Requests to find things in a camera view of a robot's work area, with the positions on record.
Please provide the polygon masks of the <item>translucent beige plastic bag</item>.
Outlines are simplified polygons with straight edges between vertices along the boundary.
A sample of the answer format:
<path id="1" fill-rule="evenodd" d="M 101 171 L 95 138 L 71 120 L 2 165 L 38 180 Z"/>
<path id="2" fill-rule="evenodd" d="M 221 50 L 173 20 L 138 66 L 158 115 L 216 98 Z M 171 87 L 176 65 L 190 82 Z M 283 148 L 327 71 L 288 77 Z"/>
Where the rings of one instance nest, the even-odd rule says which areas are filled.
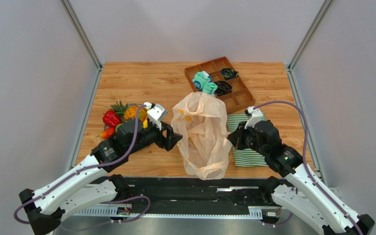
<path id="1" fill-rule="evenodd" d="M 177 146 L 188 175 L 201 180 L 225 176 L 232 144 L 223 101 L 203 92 L 188 94 L 173 109 L 171 126 L 182 135 Z"/>

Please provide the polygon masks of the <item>yellow banana bunch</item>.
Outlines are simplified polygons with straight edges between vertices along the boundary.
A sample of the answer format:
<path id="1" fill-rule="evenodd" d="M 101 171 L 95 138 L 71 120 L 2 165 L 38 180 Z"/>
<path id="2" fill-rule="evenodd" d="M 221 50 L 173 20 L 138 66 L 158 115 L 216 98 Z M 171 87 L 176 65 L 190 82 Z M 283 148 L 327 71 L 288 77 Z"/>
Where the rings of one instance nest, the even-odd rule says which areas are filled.
<path id="1" fill-rule="evenodd" d="M 139 112 L 139 119 L 142 121 L 142 126 L 144 129 L 148 127 L 148 114 L 147 114 L 148 109 L 147 108 L 142 108 Z"/>

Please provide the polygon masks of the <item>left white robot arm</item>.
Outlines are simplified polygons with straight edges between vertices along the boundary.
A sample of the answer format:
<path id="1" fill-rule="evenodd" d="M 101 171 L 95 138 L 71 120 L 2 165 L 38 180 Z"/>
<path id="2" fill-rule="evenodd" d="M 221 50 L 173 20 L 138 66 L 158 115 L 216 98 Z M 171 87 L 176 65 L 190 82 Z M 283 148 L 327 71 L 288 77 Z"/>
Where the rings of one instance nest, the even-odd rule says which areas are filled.
<path id="1" fill-rule="evenodd" d="M 37 190 L 19 194 L 34 234 L 47 235 L 73 214 L 104 202 L 129 199 L 130 187 L 122 175 L 112 175 L 92 188 L 86 185 L 128 162 L 133 154 L 151 144 L 170 151 L 182 135 L 164 122 L 149 123 L 131 118 L 119 124 L 117 131 L 100 142 L 82 162 L 54 182 Z"/>

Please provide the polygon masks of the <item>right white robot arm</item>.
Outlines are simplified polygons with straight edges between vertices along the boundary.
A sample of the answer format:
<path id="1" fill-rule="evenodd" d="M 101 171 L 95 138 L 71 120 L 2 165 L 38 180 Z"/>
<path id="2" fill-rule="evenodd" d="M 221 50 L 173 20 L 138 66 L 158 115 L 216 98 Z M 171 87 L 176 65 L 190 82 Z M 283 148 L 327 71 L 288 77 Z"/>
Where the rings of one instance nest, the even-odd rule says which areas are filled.
<path id="1" fill-rule="evenodd" d="M 261 154 L 274 172 L 304 195 L 296 195 L 271 176 L 259 186 L 264 203 L 288 209 L 320 235 L 368 235 L 372 231 L 375 221 L 342 202 L 303 162 L 299 152 L 282 142 L 272 122 L 260 121 L 253 127 L 241 122 L 228 140 L 237 150 L 251 149 Z"/>

